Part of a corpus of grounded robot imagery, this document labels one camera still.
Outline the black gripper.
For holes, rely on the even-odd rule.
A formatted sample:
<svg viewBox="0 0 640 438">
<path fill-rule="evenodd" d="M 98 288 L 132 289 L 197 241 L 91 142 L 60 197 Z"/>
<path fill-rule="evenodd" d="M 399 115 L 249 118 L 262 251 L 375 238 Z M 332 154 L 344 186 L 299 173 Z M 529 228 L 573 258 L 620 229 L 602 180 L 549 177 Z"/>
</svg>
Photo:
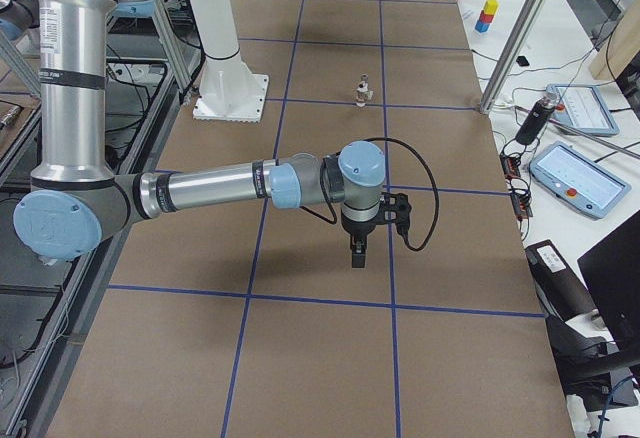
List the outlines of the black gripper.
<svg viewBox="0 0 640 438">
<path fill-rule="evenodd" d="M 404 193 L 383 192 L 379 204 L 371 210 L 367 210 L 365 218 L 351 218 L 349 213 L 355 211 L 346 205 L 341 209 L 342 228 L 350 234 L 351 266 L 364 268 L 366 266 L 367 236 L 377 226 L 394 224 L 396 232 L 403 238 L 407 238 L 411 226 L 410 214 L 412 207 L 409 198 Z"/>
</svg>

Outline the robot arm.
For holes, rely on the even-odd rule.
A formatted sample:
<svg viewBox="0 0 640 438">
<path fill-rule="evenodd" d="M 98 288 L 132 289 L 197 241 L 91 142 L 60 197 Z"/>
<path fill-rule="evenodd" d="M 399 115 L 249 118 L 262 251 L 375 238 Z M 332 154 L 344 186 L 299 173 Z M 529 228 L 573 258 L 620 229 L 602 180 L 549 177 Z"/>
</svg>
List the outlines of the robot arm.
<svg viewBox="0 0 640 438">
<path fill-rule="evenodd" d="M 1 0 L 1 31 L 10 41 L 27 34 L 32 45 L 40 46 L 38 0 Z"/>
<path fill-rule="evenodd" d="M 252 199 L 280 209 L 326 204 L 349 234 L 356 268 L 377 226 L 408 234 L 410 204 L 383 191 L 385 157 L 375 138 L 324 158 L 299 153 L 190 173 L 115 174 L 105 159 L 106 23 L 121 4 L 150 8 L 153 0 L 38 2 L 42 158 L 13 212 L 18 238 L 34 253 L 73 260 L 137 222 Z"/>
</svg>

